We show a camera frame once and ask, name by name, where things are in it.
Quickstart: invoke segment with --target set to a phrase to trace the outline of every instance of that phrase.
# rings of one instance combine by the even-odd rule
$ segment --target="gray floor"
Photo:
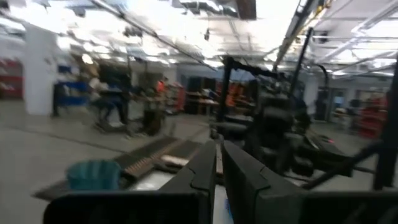
[[[47,203],[32,198],[31,193],[60,180],[70,164],[84,159],[112,158],[153,140],[100,134],[88,126],[90,117],[80,110],[63,113],[62,119],[50,119],[26,115],[20,101],[0,101],[0,108],[1,223],[40,223]],[[175,136],[205,142],[208,139],[205,120],[184,115],[169,118],[168,123],[176,121]],[[341,133],[330,124],[314,124],[313,129],[335,139],[348,154],[358,152],[368,143]],[[362,166],[373,168],[374,159]],[[337,177],[318,190],[368,190],[371,180],[372,175],[355,172],[352,179]]]

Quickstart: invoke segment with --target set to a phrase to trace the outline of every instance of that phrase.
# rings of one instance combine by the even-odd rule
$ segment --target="blue container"
[[[67,180],[72,190],[118,190],[120,173],[117,162],[84,161],[68,168]]]

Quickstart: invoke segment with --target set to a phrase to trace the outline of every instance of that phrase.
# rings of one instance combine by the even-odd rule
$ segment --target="white pillar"
[[[315,113],[315,100],[317,100],[318,97],[318,87],[319,87],[318,78],[315,75],[308,75],[307,81],[305,82],[305,89],[303,96],[304,102],[308,106],[307,109],[308,114]]]
[[[25,109],[32,115],[51,115],[53,84],[57,79],[57,35],[26,24],[24,64]]]

